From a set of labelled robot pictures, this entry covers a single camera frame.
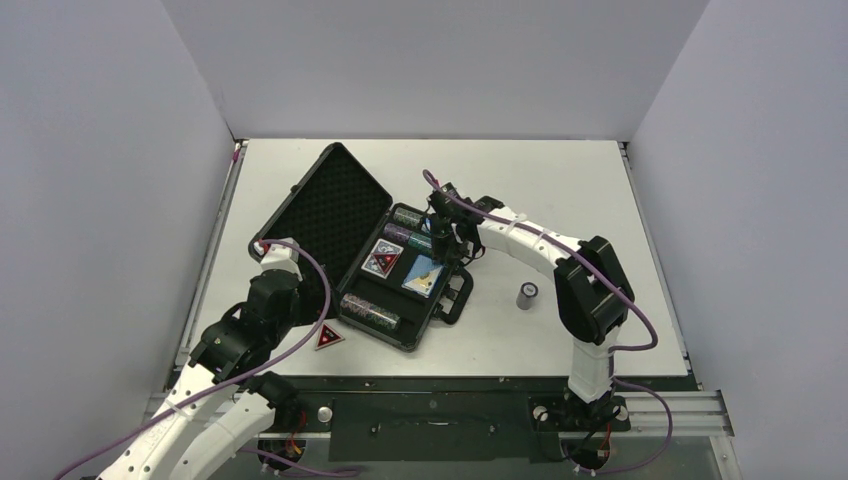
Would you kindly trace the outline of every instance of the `case lid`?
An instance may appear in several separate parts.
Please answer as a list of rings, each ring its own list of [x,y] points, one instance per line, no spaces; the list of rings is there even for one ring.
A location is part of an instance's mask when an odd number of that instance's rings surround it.
[[[392,206],[392,196],[341,143],[327,146],[318,160],[280,208],[247,246],[256,261],[261,257],[252,245],[263,238],[294,238],[324,266],[337,288],[351,263]],[[306,259],[298,266],[303,274],[301,294],[324,294],[320,279]],[[306,304],[313,302],[305,298]]]

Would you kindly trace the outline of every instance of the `white table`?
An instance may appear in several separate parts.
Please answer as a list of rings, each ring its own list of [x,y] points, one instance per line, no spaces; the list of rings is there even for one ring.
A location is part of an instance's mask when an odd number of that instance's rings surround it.
[[[298,183],[334,140],[250,140],[206,295],[195,317],[200,332],[243,301],[248,281],[260,273],[247,244],[289,188]],[[609,239],[645,311],[659,334],[648,352],[616,354],[618,375],[678,376],[687,370],[654,259],[617,143],[611,141],[343,140],[395,202],[426,207],[429,186],[421,170],[451,181],[464,196],[491,195],[529,220],[568,236]],[[474,291],[454,326],[434,320],[418,349],[404,353],[337,320],[328,320],[346,340],[314,349],[314,340],[274,371],[288,375],[361,376],[563,376],[571,371],[571,337],[557,315],[553,285],[539,273],[496,251],[469,267]],[[519,286],[540,287],[535,306],[515,306]],[[289,333],[275,354],[309,327]],[[641,344],[648,333],[630,315],[622,344]]]

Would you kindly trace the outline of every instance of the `red triangle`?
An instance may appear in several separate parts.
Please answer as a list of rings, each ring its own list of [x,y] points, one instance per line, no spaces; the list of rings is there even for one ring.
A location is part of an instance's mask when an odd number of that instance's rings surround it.
[[[344,337],[325,323],[321,325],[321,334],[318,335],[318,343],[315,344],[315,350],[335,345],[342,340],[344,340]]]
[[[397,253],[375,253],[374,260],[377,260],[377,265],[380,266],[380,270],[383,273],[389,273],[389,270],[392,269],[392,265],[395,264],[399,255]]]

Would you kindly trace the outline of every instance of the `white wall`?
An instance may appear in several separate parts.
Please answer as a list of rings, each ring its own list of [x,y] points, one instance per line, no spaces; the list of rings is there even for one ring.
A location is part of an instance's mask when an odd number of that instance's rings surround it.
[[[0,4],[0,144],[0,476],[45,479],[161,387],[232,141],[157,0],[86,0]]]
[[[165,0],[236,137],[629,139],[707,0]]]
[[[712,0],[630,146],[745,478],[845,478],[848,4]]]

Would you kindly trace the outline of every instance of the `open case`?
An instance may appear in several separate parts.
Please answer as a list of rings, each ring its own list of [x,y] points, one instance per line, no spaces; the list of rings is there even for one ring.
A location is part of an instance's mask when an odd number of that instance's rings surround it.
[[[427,216],[392,196],[341,143],[327,146],[248,245],[293,238],[320,263],[333,287],[331,315],[404,351],[412,351],[431,318],[455,323],[473,288],[459,262],[431,259]],[[299,288],[303,318],[318,318],[324,291],[305,259]],[[461,278],[461,287],[455,289]]]

